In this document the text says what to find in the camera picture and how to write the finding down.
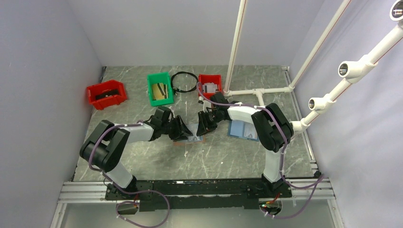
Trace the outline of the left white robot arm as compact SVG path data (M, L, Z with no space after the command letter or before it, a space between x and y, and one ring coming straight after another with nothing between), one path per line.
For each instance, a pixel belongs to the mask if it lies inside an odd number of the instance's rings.
M85 140L79 156L87 161L89 169L102 173L118 187L118 194L129 200L136 195L137 179L121 163L125 146L151 142L162 135L176 142L186 140L192 132L179 115L161 106L146 121L116 124L102 120Z

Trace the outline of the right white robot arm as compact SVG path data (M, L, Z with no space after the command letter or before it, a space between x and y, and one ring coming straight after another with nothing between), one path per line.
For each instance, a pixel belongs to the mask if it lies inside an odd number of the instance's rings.
M294 130L279 106L271 103L256 106L242 102L229 102L221 92L210 98L199 94L200 99L212 104L205 111L198 112L197 136L214 131L223 120L243 121L254 126L261 145L265 148L265 168L262 174L262 192L274 197L285 187L283 164L285 147L289 144Z

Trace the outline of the brown card holder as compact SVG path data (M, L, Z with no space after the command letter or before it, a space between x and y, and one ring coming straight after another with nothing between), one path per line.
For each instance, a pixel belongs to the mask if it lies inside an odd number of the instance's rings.
M191 133L193 134L192 136L188 136L188 138L186 140L181 140L181 141L177 141L174 142L173 144L175 146L180 146L180 145L187 145L187 144L192 144L192 143L201 143L201 142L205 142L205 137L202 136L197 136L197 128L198 128L198 124L197 123L192 123L187 125L188 129L191 131Z

